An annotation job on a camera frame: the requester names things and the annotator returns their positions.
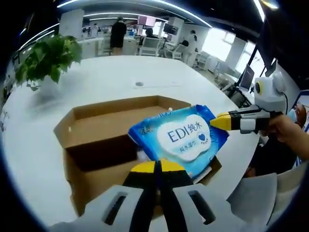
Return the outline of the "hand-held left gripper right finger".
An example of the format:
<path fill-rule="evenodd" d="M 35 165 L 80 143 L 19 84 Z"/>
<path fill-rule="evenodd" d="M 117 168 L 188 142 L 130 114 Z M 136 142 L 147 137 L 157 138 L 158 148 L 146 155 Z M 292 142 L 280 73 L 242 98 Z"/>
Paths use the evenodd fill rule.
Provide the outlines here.
<path fill-rule="evenodd" d="M 158 187 L 170 232 L 239 232 L 242 221 L 230 204 L 203 184 L 194 184 L 176 162 L 158 162 Z"/>

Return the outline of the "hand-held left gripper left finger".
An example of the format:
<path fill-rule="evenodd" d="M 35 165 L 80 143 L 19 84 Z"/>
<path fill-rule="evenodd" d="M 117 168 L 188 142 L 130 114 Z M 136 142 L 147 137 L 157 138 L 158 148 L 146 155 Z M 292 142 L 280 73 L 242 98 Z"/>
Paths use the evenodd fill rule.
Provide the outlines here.
<path fill-rule="evenodd" d="M 51 232 L 147 232 L 156 201 L 155 161 L 133 167 L 122 185 L 89 202 L 82 216 L 50 226 Z"/>

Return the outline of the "person's right hand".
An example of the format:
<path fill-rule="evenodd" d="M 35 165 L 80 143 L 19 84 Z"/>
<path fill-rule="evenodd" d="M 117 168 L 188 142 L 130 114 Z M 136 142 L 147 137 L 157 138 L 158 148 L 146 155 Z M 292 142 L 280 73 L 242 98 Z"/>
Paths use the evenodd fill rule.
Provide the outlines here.
<path fill-rule="evenodd" d="M 268 123 L 267 131 L 275 134 L 278 140 L 287 144 L 295 142 L 303 133 L 300 126 L 286 115 L 272 118 Z"/>

